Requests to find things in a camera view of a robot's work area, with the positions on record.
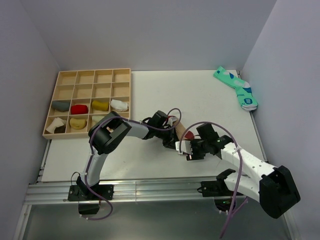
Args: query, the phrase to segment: wooden box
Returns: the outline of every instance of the wooden box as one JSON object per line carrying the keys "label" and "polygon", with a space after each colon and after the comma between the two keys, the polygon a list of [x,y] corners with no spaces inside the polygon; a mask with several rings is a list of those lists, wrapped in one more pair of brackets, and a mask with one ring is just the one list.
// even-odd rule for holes
{"label": "wooden box", "polygon": [[[110,111],[115,111],[110,104],[107,111],[92,108],[92,102],[97,100],[110,103],[112,99],[120,100],[129,104],[128,111],[119,112],[120,116],[130,118],[131,116],[131,69],[99,69],[60,71],[56,80],[48,115],[45,121],[43,136],[46,139],[82,138],[88,136],[88,131],[96,123],[92,121],[93,116],[105,116]],[[88,107],[88,114],[72,115],[68,111],[58,111],[52,107],[54,101],[81,104]],[[64,133],[50,133],[46,128],[55,118],[66,120]],[[73,129],[70,119],[85,119],[86,126],[83,129]]]}

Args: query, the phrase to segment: table top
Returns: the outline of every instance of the table top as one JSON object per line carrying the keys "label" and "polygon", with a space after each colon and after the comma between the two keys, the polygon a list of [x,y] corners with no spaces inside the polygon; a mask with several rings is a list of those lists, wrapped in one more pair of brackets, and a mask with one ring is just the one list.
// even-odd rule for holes
{"label": "table top", "polygon": [[[235,90],[213,77],[214,70],[133,71],[131,87],[132,119],[152,117],[172,108],[182,111],[181,123],[211,121],[228,129],[251,154],[263,158],[249,112],[237,100]],[[225,132],[217,127],[219,135]],[[53,139],[48,150],[43,182],[70,181],[73,172],[83,172],[89,156],[89,138]],[[175,150],[163,147],[154,137],[141,140],[125,137],[109,154],[101,180],[183,178],[216,176],[233,166],[207,154],[203,160],[186,161]]]}

